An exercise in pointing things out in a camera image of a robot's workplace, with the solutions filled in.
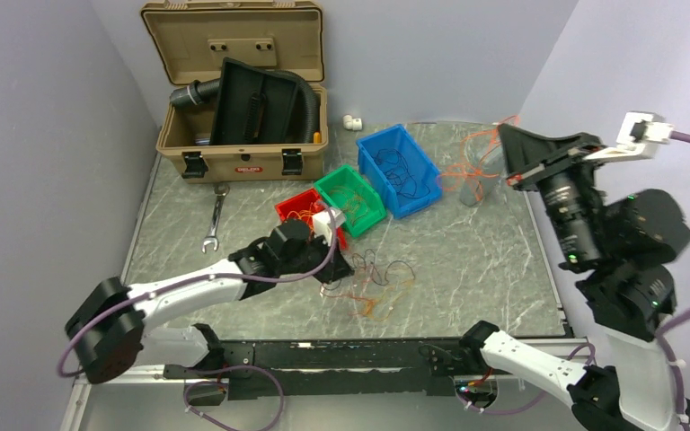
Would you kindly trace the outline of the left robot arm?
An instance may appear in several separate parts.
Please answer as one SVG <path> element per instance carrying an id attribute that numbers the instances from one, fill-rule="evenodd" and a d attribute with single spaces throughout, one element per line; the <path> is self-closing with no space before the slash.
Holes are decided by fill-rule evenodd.
<path id="1" fill-rule="evenodd" d="M 180 365 L 198 376 L 215 374 L 224 349 L 207 324 L 185 330 L 167 322 L 219 303 L 243 301 L 278 284 L 309 277 L 331 284 L 350 277 L 351 265 L 326 233 L 287 220 L 269 235 L 218 262 L 165 280 L 126 285 L 100 282 L 65 325 L 69 345 L 57 364 L 62 377 L 82 374 L 106 383 L 141 365 Z"/>

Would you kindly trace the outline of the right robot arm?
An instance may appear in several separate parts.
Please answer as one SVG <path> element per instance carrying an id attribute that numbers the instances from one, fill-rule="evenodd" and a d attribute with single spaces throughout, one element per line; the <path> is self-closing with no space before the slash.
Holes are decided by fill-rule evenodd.
<path id="1" fill-rule="evenodd" d="M 682 363 L 663 339 L 677 306 L 668 263 L 690 243 L 672 196 L 645 189 L 614 203 L 597 189 L 598 168 L 646 142 L 663 143 L 661 123 L 640 121 L 616 147 L 578 133 L 547 137 L 510 124 L 497 135 L 513 189 L 537 193 L 578 290 L 604 331 L 615 364 L 582 365 L 521 342 L 480 321 L 460 339 L 471 373 L 501 370 L 559 399 L 587 430 L 687 430 L 690 400 Z"/>

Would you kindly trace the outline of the blue plastic bin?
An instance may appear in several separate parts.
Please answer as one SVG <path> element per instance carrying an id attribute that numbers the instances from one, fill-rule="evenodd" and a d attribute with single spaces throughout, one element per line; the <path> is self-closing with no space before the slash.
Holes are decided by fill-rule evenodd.
<path id="1" fill-rule="evenodd" d="M 396 124 L 357 140 L 358 171 L 395 218 L 417 213 L 443 196 L 439 169 L 405 126 Z"/>

